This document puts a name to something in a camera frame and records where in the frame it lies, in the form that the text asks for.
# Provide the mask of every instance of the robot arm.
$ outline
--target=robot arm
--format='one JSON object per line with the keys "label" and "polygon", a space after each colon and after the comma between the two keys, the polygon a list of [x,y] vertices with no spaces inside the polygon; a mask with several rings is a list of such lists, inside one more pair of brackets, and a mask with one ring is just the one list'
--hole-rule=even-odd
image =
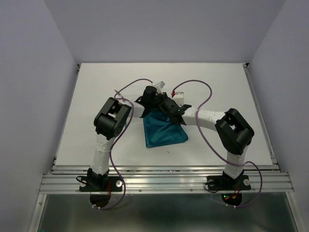
{"label": "robot arm", "polygon": [[[145,108],[137,102],[133,117],[142,117]],[[131,105],[109,98],[97,114],[94,125],[97,133],[97,144],[93,162],[87,171],[87,184],[96,189],[104,189],[109,172],[110,150],[116,137],[123,130],[126,119],[130,117]]]}
{"label": "robot arm", "polygon": [[[178,105],[165,92],[162,93],[161,87],[163,87],[162,82],[159,87],[157,85],[146,87],[143,96],[132,102],[133,116],[144,117],[150,109],[159,108],[169,116],[172,123],[196,126],[197,109],[186,104]],[[97,189],[104,189],[108,183],[110,150],[115,138],[125,126],[130,112],[131,106],[128,103],[109,98],[96,116],[94,125],[97,132],[97,145],[93,162],[87,171],[87,184]],[[227,161],[240,165],[227,164],[223,175],[232,182],[238,182],[243,174],[241,165],[244,163],[247,146],[254,136],[254,131],[235,109],[227,112],[199,110],[198,118],[200,127],[218,132],[227,149]]]}

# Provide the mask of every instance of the screw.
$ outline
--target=screw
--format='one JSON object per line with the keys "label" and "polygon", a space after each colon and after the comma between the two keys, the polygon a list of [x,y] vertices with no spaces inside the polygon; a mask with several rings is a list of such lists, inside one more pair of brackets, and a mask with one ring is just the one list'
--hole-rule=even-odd
{"label": "screw", "polygon": [[122,181],[121,180],[117,180],[116,181],[116,186],[119,188],[122,186]]}
{"label": "screw", "polygon": [[208,180],[208,185],[211,187],[214,186],[213,180]]}
{"label": "screw", "polygon": [[243,183],[245,186],[249,186],[250,185],[250,180],[249,179],[244,179]]}

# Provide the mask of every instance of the white tabletop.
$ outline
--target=white tabletop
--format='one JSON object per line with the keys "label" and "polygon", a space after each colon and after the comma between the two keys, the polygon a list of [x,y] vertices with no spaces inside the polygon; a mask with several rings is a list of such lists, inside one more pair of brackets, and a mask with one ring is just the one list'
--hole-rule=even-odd
{"label": "white tabletop", "polygon": [[[242,64],[216,63],[84,63],[81,66],[68,118],[63,131],[56,165],[90,165],[94,155],[96,133],[93,120],[114,89],[139,79],[165,82],[164,91],[170,94],[179,83],[199,79],[211,85],[213,95],[203,107],[211,111],[236,108],[255,131],[246,159],[258,165],[271,165],[270,154],[250,92]],[[135,100],[149,83],[140,81],[122,92]],[[200,83],[187,83],[178,91],[184,92],[186,104],[197,107],[209,90]],[[183,144],[146,148],[143,121],[134,118],[124,136],[112,151],[116,165],[224,165],[208,148],[197,127],[183,126],[189,140]],[[226,157],[226,150],[214,131],[203,129],[210,143]]]}

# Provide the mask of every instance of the teal cloth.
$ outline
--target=teal cloth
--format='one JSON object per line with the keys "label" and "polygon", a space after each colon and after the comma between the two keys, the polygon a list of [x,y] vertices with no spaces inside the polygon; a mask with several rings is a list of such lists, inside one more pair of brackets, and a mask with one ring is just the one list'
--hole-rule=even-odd
{"label": "teal cloth", "polygon": [[180,144],[188,140],[181,125],[170,122],[169,117],[160,110],[152,109],[143,118],[146,147]]}

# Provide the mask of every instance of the gray wall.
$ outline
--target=gray wall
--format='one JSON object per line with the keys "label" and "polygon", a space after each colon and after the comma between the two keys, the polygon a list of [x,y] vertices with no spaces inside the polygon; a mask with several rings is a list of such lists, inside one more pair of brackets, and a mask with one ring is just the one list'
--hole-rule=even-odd
{"label": "gray wall", "polygon": [[0,1],[0,230],[28,229],[76,64],[42,0]]}
{"label": "gray wall", "polygon": [[284,0],[45,0],[78,62],[249,62]]}
{"label": "gray wall", "polygon": [[309,218],[308,12],[308,0],[287,0],[249,66],[276,156],[290,173],[304,219]]}

